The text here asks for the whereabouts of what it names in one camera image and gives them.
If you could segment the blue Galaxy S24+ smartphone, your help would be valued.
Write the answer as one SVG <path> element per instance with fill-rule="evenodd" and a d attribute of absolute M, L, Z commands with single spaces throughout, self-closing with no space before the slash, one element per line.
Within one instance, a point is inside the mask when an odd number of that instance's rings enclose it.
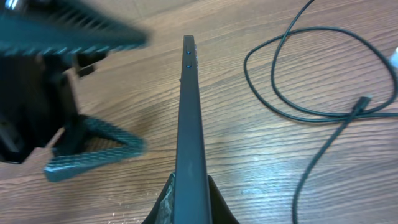
<path fill-rule="evenodd" d="M 195 40 L 183 37 L 175 165 L 175 224 L 212 222 Z"/>

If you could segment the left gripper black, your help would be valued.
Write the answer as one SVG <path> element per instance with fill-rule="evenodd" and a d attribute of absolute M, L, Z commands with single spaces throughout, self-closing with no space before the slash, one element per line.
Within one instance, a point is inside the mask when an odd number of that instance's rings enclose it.
<path fill-rule="evenodd" d="M 76 120 L 68 69 L 89 75 L 106 52 L 135 49 L 148 37 L 83 1 L 1 0 L 1 162 L 24 162 Z M 93 137 L 120 145 L 90 152 L 85 144 Z M 53 145 L 44 174 L 60 182 L 139 156 L 144 146 L 124 129 L 79 115 Z"/>

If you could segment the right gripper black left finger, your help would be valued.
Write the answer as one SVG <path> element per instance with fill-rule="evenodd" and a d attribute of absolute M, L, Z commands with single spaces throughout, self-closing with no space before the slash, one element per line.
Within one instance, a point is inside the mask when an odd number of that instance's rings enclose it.
<path fill-rule="evenodd" d="M 172 224 L 175 199 L 175 173 L 172 172 L 152 210 L 142 224 Z"/>

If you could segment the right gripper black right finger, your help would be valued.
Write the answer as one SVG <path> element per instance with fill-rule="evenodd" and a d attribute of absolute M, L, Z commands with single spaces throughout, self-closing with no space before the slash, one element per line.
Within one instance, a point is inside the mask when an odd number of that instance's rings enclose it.
<path fill-rule="evenodd" d="M 208 183 L 213 224 L 239 224 L 210 175 L 208 176 Z"/>

